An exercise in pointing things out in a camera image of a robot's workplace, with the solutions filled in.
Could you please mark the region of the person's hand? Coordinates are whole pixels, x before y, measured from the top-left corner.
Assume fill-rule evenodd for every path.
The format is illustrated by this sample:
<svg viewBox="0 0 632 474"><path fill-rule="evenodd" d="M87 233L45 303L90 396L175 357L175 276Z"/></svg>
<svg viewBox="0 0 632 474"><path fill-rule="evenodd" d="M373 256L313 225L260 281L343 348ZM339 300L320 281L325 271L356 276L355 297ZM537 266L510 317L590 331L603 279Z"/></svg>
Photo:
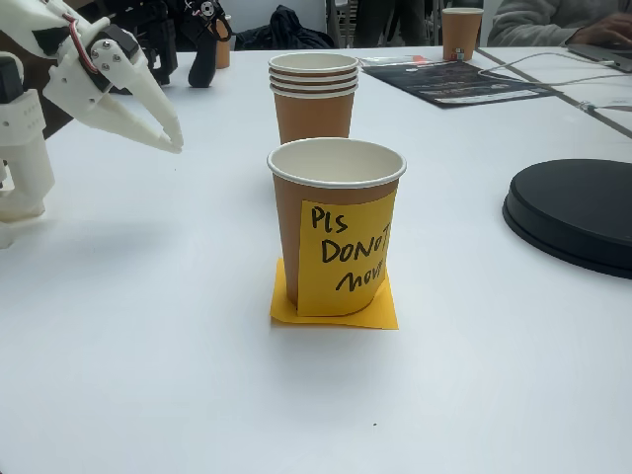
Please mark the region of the person's hand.
<svg viewBox="0 0 632 474"><path fill-rule="evenodd" d="M631 46L631 15L614 14L594 24L578 29L568 40L568 44L614 43Z"/></svg>

